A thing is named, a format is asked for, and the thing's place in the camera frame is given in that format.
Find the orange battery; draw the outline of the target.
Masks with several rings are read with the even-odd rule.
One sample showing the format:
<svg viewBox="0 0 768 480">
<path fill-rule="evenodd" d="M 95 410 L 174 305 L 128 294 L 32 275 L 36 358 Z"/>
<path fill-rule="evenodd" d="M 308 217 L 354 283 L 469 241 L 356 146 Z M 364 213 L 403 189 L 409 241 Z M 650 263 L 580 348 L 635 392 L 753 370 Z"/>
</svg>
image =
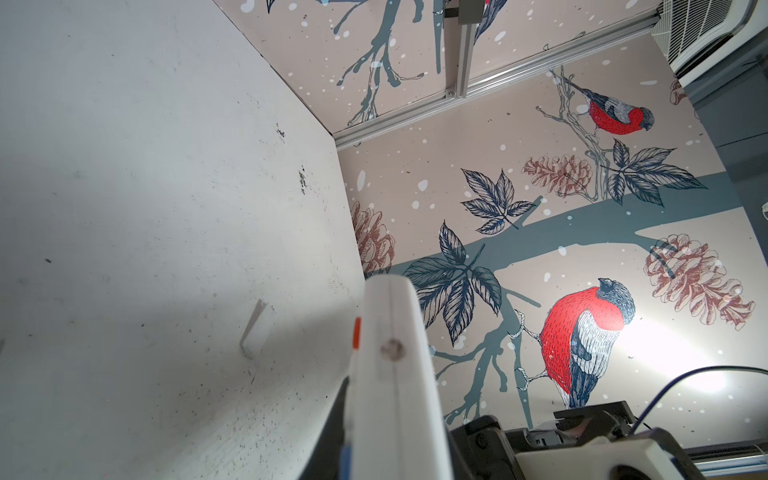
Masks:
<svg viewBox="0 0 768 480">
<path fill-rule="evenodd" d="M 357 317 L 354 322 L 352 348 L 353 351 L 359 350 L 360 344 L 360 330 L 361 330 L 361 317 Z"/>
</svg>

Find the white battery cover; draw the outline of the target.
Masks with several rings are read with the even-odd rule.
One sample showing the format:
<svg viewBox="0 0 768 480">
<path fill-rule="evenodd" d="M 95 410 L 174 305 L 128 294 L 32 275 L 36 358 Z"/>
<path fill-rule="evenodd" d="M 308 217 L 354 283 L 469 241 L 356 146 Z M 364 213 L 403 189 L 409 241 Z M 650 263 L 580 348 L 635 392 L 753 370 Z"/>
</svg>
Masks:
<svg viewBox="0 0 768 480">
<path fill-rule="evenodd" d="M 239 340 L 241 353 L 253 360 L 262 350 L 269 335 L 268 321 L 263 318 L 268 304 L 259 299 Z"/>
</svg>

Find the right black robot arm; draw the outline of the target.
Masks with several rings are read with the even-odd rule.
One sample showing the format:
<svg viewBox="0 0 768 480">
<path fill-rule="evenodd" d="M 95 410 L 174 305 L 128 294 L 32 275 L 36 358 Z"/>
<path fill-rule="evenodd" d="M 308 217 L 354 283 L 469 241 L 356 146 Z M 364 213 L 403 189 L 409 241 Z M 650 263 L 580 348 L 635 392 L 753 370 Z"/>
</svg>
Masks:
<svg viewBox="0 0 768 480">
<path fill-rule="evenodd" d="M 504 430 L 483 415 L 448 434 L 457 479 L 702 479 L 682 446 L 639 424 L 624 401 L 561 410 L 547 425 Z"/>
</svg>

